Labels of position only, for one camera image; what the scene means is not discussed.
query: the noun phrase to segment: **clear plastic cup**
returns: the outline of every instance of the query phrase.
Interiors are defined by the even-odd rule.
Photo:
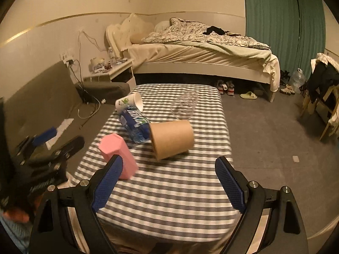
[[[171,112],[177,119],[190,119],[198,103],[196,92],[187,91],[171,103]]]

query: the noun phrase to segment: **table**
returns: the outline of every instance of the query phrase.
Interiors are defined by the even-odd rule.
[[[126,82],[129,88],[133,90],[136,86],[135,77],[132,68],[132,59],[116,65],[108,72],[93,73],[90,76],[84,77],[84,81],[111,81],[111,82]]]
[[[115,112],[89,147],[75,173],[73,184],[90,179],[106,164],[98,145],[102,137],[122,136],[139,166],[128,181],[118,181],[98,217],[128,230],[185,242],[208,242],[232,233],[239,218],[214,169],[219,156],[230,162],[231,148],[220,95],[203,85],[147,84],[137,86],[144,101],[143,114],[151,122],[175,120],[170,103],[187,90],[199,96],[190,123],[194,148],[157,162],[150,141],[138,145],[129,138]]]

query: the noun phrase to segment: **green curtain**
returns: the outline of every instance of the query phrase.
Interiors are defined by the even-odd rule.
[[[279,59],[280,69],[298,67],[298,0],[245,0],[246,35],[268,44]]]
[[[300,40],[298,67],[308,79],[312,73],[311,59],[325,51],[326,26],[322,0],[299,0]]]

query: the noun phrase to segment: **sofa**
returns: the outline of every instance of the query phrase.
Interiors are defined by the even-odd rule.
[[[57,150],[73,137],[81,135],[85,146],[68,159],[67,171],[73,174],[102,126],[115,110],[115,101],[130,92],[127,83],[84,82],[86,91],[100,102],[98,112],[90,119],[86,117],[94,111],[98,103],[90,95],[84,94],[79,84],[73,84],[69,70],[59,62],[36,76],[13,96],[5,101],[5,130],[10,152],[27,136],[34,136],[59,127],[64,119],[73,118],[71,125],[48,150],[43,144],[36,148],[33,157],[46,156]]]

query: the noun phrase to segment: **pillow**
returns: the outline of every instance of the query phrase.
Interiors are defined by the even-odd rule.
[[[162,32],[170,27],[170,21],[161,21],[155,25],[154,31],[155,32]]]
[[[147,37],[148,33],[135,33],[129,37],[129,40],[132,44],[143,44],[143,38]]]

